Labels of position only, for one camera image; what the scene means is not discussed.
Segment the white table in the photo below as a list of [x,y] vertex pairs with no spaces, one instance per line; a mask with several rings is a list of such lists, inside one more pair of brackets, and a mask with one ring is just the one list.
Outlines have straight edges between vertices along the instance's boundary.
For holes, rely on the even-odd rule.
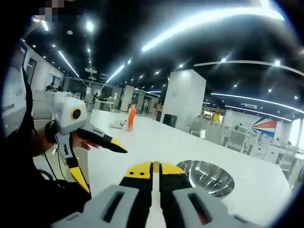
[[112,102],[112,101],[100,101],[98,99],[95,100],[94,109],[100,110],[100,104],[101,103],[109,105],[111,112],[114,111],[114,102]]
[[111,184],[119,184],[128,168],[141,162],[177,164],[185,160],[211,162],[226,170],[235,188],[222,202],[230,214],[266,225],[279,215],[289,201],[291,190],[278,165],[252,158],[150,118],[135,116],[132,132],[110,128],[126,114],[93,110],[91,123],[117,138],[128,150],[119,154],[92,148],[88,153],[92,196]]

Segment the cable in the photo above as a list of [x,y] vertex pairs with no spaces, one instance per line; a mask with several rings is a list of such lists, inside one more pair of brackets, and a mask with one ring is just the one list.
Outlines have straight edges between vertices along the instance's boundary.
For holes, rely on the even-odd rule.
[[58,164],[59,164],[59,169],[60,169],[61,175],[62,175],[63,179],[65,179],[65,181],[67,181],[61,170],[61,165],[60,165],[60,160],[59,160],[59,151],[57,151],[57,156],[58,156]]
[[[36,131],[36,129],[35,129],[35,128],[34,128],[34,132],[35,132],[35,135],[36,135],[36,136],[39,138],[39,135],[38,135],[38,133],[37,133],[37,131]],[[50,167],[50,169],[51,169],[51,171],[52,171],[52,173],[53,173],[53,175],[54,175],[55,179],[56,179],[56,180],[58,180],[58,179],[57,179],[57,177],[56,177],[56,175],[55,175],[55,173],[54,173],[54,170],[53,170],[53,168],[52,168],[51,164],[50,164],[50,163],[49,163],[49,161],[48,161],[48,158],[47,158],[46,152],[44,151],[44,148],[43,148],[43,146],[42,146],[41,142],[39,142],[39,144],[40,144],[41,149],[42,149],[42,151],[43,151],[44,157],[45,157],[45,158],[46,158],[46,160],[47,160],[47,164],[49,165],[49,167]]]

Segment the stainless steel bowl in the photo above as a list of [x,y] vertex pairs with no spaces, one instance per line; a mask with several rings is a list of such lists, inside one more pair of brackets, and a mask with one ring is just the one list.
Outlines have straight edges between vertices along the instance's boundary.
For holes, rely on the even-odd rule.
[[224,197],[234,189],[233,178],[225,170],[204,161],[182,161],[177,164],[187,174],[192,187],[203,187],[213,197]]

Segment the black ceiling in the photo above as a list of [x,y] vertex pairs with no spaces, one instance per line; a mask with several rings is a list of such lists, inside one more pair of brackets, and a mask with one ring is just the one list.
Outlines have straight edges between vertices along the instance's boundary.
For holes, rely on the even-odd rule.
[[[124,86],[127,81],[138,88],[144,86],[148,91],[162,90],[165,89],[163,85],[168,83],[170,72],[179,70],[179,64],[183,64],[182,69],[194,69],[207,80],[205,99],[209,99],[212,105],[242,107],[243,101],[238,98],[222,99],[209,95],[224,93],[302,107],[304,77],[294,72],[256,64],[193,66],[220,61],[222,58],[265,62],[279,59],[282,65],[304,72],[304,54],[300,54],[304,37],[301,27],[304,8],[300,1],[277,1],[275,10],[283,14],[286,21],[261,16],[234,16],[190,28],[146,52],[141,51],[145,44],[183,18],[210,9],[249,7],[253,2],[88,0],[83,5],[83,14],[77,19],[65,17],[60,18],[59,23],[48,22],[49,32],[37,26],[25,40],[30,46],[35,44],[35,50],[40,55],[46,56],[50,63],[55,62],[54,66],[60,67],[69,76],[76,75],[56,50],[64,53],[83,79],[91,75],[85,71],[85,67],[96,69],[97,80],[104,81],[101,78],[109,78],[125,64],[126,67],[110,84]],[[86,30],[88,20],[94,25],[93,32]],[[73,34],[68,35],[68,30],[73,31]],[[265,113],[293,119],[294,112],[291,110],[282,108],[278,114],[278,108],[273,105],[266,105],[265,108]]]

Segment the hand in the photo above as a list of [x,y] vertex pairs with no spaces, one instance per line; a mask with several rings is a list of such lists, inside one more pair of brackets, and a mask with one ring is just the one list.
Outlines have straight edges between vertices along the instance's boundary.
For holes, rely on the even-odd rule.
[[90,146],[93,146],[95,148],[99,148],[99,145],[96,144],[96,143],[93,143],[89,140],[86,140],[86,139],[82,139],[82,138],[79,138],[76,131],[73,131],[72,132],[72,137],[73,137],[73,148],[75,147],[82,147],[86,150],[90,150],[91,148],[89,147]]

